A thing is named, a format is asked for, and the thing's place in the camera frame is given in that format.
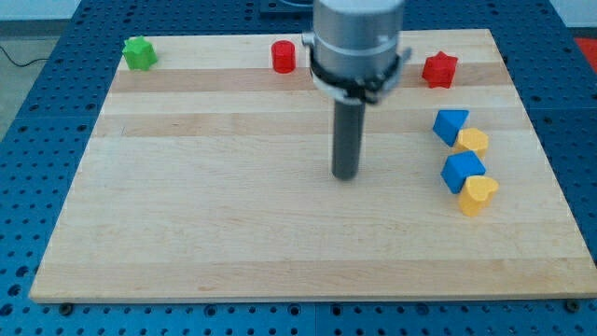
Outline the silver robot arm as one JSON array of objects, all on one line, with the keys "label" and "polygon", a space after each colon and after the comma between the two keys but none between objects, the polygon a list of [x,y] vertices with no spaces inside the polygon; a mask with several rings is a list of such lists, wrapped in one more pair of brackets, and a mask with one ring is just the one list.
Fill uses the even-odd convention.
[{"label": "silver robot arm", "polygon": [[346,105],[375,105],[398,84],[405,0],[314,0],[309,49],[316,88]]}]

